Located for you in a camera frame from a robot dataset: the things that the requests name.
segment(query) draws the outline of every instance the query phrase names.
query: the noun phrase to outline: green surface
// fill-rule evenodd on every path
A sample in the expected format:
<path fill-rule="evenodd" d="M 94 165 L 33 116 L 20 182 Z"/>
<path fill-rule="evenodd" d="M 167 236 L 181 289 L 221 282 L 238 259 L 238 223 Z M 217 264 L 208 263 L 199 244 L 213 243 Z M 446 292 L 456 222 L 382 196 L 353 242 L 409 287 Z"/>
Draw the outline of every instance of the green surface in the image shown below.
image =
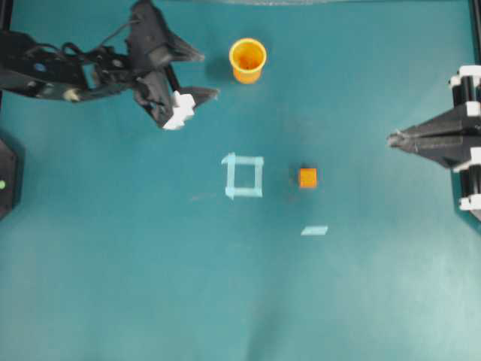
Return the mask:
<path fill-rule="evenodd" d="M 16 0 L 13 29 L 89 49 L 131 3 Z M 479 229 L 449 172 L 386 146 L 450 108 L 473 61 L 467 2 L 157 4 L 206 54 L 180 81 L 222 90 L 184 130 L 131 93 L 5 95 L 2 136 L 26 150 L 0 223 L 0 360 L 479 359 Z M 268 49 L 255 86 L 230 74 L 244 36 Z M 265 158 L 264 198 L 225 196 L 230 152 Z M 302 163 L 317 190 L 295 186 Z"/>

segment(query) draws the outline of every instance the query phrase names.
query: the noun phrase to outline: light blue tape strip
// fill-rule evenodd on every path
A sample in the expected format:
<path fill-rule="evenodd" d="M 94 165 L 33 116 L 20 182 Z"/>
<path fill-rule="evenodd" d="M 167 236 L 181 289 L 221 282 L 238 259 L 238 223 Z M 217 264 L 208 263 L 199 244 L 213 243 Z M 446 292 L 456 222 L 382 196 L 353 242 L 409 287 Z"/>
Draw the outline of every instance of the light blue tape strip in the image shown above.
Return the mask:
<path fill-rule="evenodd" d="M 309 226 L 304 228 L 301 235 L 326 235 L 328 230 L 328 226 Z"/>
<path fill-rule="evenodd" d="M 227 164 L 226 196 L 230 199 L 234 199 L 234 197 L 262 197 L 262 167 L 264 166 L 264 158 L 261 156 L 236 156 L 235 153 L 230 153 L 222 160 L 222 164 Z M 254 188 L 235 187 L 236 165 L 253 165 L 256 167 Z"/>

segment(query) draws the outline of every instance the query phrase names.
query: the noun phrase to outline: orange cube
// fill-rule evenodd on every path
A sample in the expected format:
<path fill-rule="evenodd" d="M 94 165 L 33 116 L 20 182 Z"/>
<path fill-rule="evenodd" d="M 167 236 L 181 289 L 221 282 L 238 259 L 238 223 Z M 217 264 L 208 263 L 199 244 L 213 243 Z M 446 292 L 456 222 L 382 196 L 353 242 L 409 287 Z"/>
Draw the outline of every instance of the orange cube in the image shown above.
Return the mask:
<path fill-rule="evenodd" d="M 317 187 L 317 169 L 302 168 L 299 169 L 299 187 L 300 188 L 316 188 Z"/>

